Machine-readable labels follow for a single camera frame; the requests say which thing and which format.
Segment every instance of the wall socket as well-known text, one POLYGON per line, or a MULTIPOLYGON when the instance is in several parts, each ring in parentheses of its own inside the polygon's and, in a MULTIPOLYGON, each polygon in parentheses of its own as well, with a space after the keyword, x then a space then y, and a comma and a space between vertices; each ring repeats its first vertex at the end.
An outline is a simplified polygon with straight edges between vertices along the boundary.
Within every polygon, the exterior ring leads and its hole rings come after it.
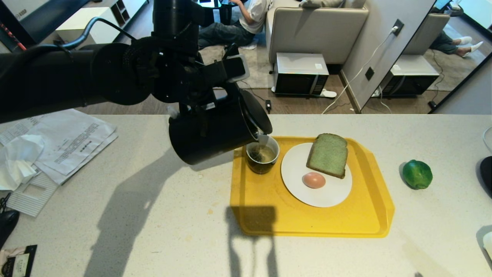
POLYGON ((403 26, 405 26, 405 24, 403 24, 403 22, 400 19, 397 19, 397 21, 395 22, 393 27, 398 27, 398 30, 396 32, 394 32, 393 34, 395 36, 398 36, 400 34, 401 30, 403 29, 403 26))
POLYGON ((370 81, 373 75, 374 75, 374 70, 372 70, 372 68, 369 67, 369 69, 366 71, 366 78, 368 79, 368 81, 370 81))

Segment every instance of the egg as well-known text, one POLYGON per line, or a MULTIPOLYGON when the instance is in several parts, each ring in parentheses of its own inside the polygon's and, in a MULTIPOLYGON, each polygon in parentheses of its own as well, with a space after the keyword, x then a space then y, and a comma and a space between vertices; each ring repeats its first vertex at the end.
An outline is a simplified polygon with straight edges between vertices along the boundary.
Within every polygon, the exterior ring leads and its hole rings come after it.
POLYGON ((326 180, 319 173, 309 172, 303 176, 303 183, 310 188, 321 188, 326 184, 326 180))

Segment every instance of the white power cord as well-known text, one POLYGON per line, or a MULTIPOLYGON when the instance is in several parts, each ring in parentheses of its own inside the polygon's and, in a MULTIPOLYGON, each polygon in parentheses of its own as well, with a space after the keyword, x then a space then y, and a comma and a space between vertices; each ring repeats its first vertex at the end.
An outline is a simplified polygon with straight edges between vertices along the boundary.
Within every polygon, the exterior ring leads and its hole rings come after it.
POLYGON ((386 106, 386 104, 384 104, 384 103, 383 103, 383 90, 381 89, 381 86, 379 86, 379 93, 381 94, 381 98, 380 98, 381 105, 383 105, 383 106, 387 107, 387 108, 388 108, 388 110, 390 111, 390 114, 393 114, 393 113, 391 112, 390 107, 386 106))
POLYGON ((343 95, 343 93, 345 92, 345 90, 347 89, 347 87, 350 85, 350 83, 355 80, 355 78, 357 78, 357 76, 359 76, 359 74, 362 72, 362 70, 364 69, 364 67, 366 67, 366 65, 368 65, 368 63, 372 60, 372 58, 374 57, 374 55, 376 54, 377 50, 389 39, 389 37, 391 36, 392 33, 396 32, 398 30, 398 27, 394 26, 393 28, 391 28, 391 32, 388 34, 388 36, 386 37, 386 39, 376 47, 376 50, 374 50, 374 52, 372 53, 371 57, 369 58, 368 62, 365 63, 362 67, 361 67, 361 70, 359 70, 359 72, 357 72, 357 74, 355 75, 355 77, 350 80, 350 82, 347 83, 347 85, 343 88, 343 90, 341 91, 340 95, 331 103, 328 105, 328 107, 326 107, 326 109, 321 113, 321 114, 325 114, 325 112, 331 107, 333 106, 333 104, 335 104, 335 102, 343 95))
POLYGON ((490 130, 490 129, 492 129, 492 126, 488 127, 488 128, 484 131, 484 133, 483 133, 483 135, 482 135, 482 139, 484 140, 485 147, 487 147, 487 149, 488 149, 488 150, 490 151, 490 153, 492 154, 492 149, 491 149, 491 147, 487 144, 487 141, 485 140, 485 135, 487 134, 487 131, 488 131, 488 130, 490 130))

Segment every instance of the tissue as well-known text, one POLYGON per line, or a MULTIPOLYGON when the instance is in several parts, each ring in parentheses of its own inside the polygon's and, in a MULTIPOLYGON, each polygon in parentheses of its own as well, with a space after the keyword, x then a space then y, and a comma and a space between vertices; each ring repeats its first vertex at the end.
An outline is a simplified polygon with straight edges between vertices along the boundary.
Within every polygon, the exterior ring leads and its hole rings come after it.
POLYGON ((0 190, 16 190, 36 175, 32 164, 43 148, 41 136, 23 135, 0 149, 0 190))

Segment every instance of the white countertop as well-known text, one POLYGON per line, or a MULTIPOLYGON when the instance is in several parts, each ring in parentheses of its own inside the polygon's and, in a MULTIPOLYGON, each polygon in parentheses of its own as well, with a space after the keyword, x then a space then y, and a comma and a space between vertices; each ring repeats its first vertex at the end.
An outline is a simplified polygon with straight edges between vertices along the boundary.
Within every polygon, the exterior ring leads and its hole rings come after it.
POLYGON ((477 239, 492 230, 492 199, 476 173, 490 155, 490 116, 270 116, 273 135, 334 133, 375 154, 396 207, 383 239, 243 236, 228 209, 231 152, 189 167, 172 150, 167 116, 96 117, 119 138, 37 218, 22 214, 4 246, 38 245, 32 277, 492 276, 477 239), (411 159, 430 165, 428 189, 400 178, 411 159))

